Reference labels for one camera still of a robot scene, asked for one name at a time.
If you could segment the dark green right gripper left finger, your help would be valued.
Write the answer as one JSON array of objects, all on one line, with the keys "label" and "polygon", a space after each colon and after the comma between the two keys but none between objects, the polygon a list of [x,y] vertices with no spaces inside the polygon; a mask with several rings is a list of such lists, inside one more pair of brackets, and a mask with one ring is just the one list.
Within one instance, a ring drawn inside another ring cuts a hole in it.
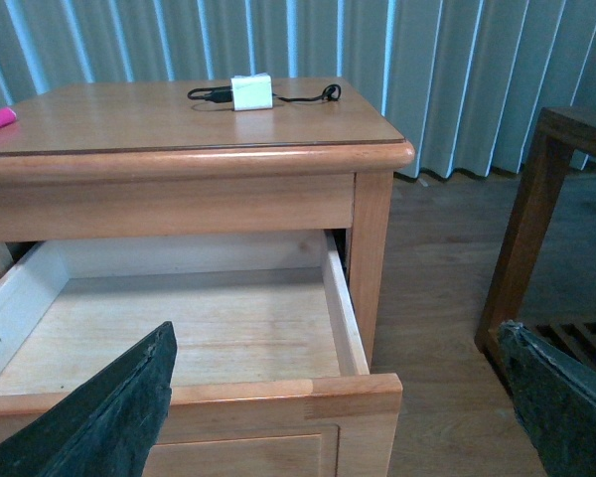
[{"label": "dark green right gripper left finger", "polygon": [[139,476],[169,412],[177,356],[166,321],[0,443],[0,476]]}]

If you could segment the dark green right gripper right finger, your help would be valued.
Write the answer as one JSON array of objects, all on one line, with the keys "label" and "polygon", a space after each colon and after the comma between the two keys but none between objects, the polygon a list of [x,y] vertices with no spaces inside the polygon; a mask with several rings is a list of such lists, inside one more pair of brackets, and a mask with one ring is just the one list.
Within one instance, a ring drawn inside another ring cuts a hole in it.
[{"label": "dark green right gripper right finger", "polygon": [[498,331],[517,421],[549,476],[596,476],[596,372],[508,321]]}]

